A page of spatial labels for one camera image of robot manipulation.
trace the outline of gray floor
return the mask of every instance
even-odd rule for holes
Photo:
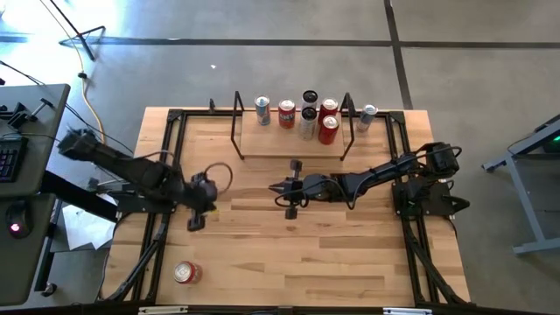
[[[389,39],[382,0],[164,4],[122,0],[62,5],[80,28],[104,24],[111,36]],[[401,40],[560,41],[560,2],[393,0],[393,5]],[[34,12],[40,28],[13,13],[4,16],[0,31],[39,33],[44,39],[63,35],[40,5],[28,3],[25,11]],[[86,60],[93,81],[89,99],[106,131],[130,147],[136,143],[145,107],[200,106],[210,97],[218,106],[231,106],[235,90],[241,95],[264,92],[296,99],[307,88],[335,97],[348,91],[357,104],[403,108],[390,48],[102,45],[96,50],[99,59]],[[437,140],[464,148],[453,192],[471,201],[456,224],[472,301],[559,313],[560,250],[514,256],[512,245],[533,241],[529,224],[507,172],[486,174],[480,165],[558,114],[560,50],[403,49],[402,54],[414,108],[429,110]],[[43,81],[71,83],[70,104],[94,122],[81,99],[72,49],[52,40],[0,44],[0,58]],[[6,68],[0,68],[0,77],[10,85],[29,83]],[[60,136],[67,125],[78,127],[80,122],[65,114]],[[56,154],[49,167],[81,185],[90,176],[104,176],[91,165],[68,162]],[[105,254],[57,255],[51,279],[61,290],[49,298],[31,296],[24,306],[92,301]]]

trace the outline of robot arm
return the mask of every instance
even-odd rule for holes
[[[311,174],[303,180],[298,178],[302,164],[294,160],[290,165],[294,171],[293,176],[271,185],[269,189],[280,194],[276,198],[276,204],[287,207],[286,219],[295,219],[296,206],[306,207],[310,200],[346,202],[348,208],[354,209],[356,200],[369,188],[405,175],[417,174],[431,183],[451,177],[459,170],[453,149],[457,148],[447,143],[428,143],[416,152],[405,153],[397,159],[362,173],[334,173],[330,176]],[[420,151],[425,151],[425,154],[418,156]],[[424,157],[426,164],[418,161]],[[282,205],[277,202],[280,198],[290,203]]]
[[[145,157],[130,157],[97,141],[87,129],[70,130],[59,143],[59,153],[67,158],[89,161],[129,181],[138,195],[155,201],[172,201],[192,209],[188,229],[204,228],[203,214],[215,210],[218,191],[204,172],[185,182],[180,168]]]

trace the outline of wooden tabletop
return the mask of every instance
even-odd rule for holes
[[[160,150],[168,109],[146,109],[137,155]],[[411,149],[431,142],[427,112],[404,113]],[[370,189],[352,211],[342,203],[311,202],[299,210],[296,220],[285,220],[284,209],[275,206],[276,195],[267,187],[291,175],[288,158],[248,157],[241,161],[229,140],[231,118],[190,117],[186,126],[181,155],[185,177],[222,161],[233,168],[234,181],[219,197],[218,211],[208,215],[204,230],[186,231],[190,214],[183,207],[171,217],[158,304],[413,305],[403,230],[394,215],[390,183]],[[342,127],[347,144],[349,127],[347,123]],[[278,145],[290,149],[281,140]],[[388,160],[384,122],[374,121],[367,134],[356,133],[344,162],[304,158],[301,176],[363,172]],[[223,168],[211,170],[209,175],[219,188],[228,182]],[[132,214],[117,229],[102,286],[104,295],[115,291],[136,264],[145,221],[145,214]],[[426,227],[434,264],[449,285],[468,300],[451,224],[443,218],[427,217]],[[199,283],[184,285],[173,280],[175,265],[185,260],[202,267]],[[152,263],[153,259],[144,278],[143,294],[149,286]],[[423,294],[428,297],[425,273],[419,269]]]

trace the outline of silver soda can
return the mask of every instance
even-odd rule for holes
[[[359,132],[368,131],[369,125],[371,125],[371,122],[374,120],[375,114],[377,114],[377,107],[371,104],[364,106],[364,109],[360,114],[360,120],[356,125],[356,129]]]
[[[270,98],[260,95],[255,98],[256,120],[266,126],[270,123]]]
[[[301,119],[299,120],[299,135],[304,140],[313,139],[315,131],[315,120],[317,119],[317,110],[312,107],[304,108],[301,111]]]
[[[311,91],[311,90],[307,90],[304,92],[304,95],[302,96],[303,102],[301,105],[301,111],[302,113],[304,112],[305,108],[311,107],[314,109],[317,109],[317,99],[319,97],[317,96],[317,92],[315,91]]]

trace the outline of keyboard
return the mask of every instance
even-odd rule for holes
[[[0,138],[0,183],[13,183],[27,149],[27,138]]]

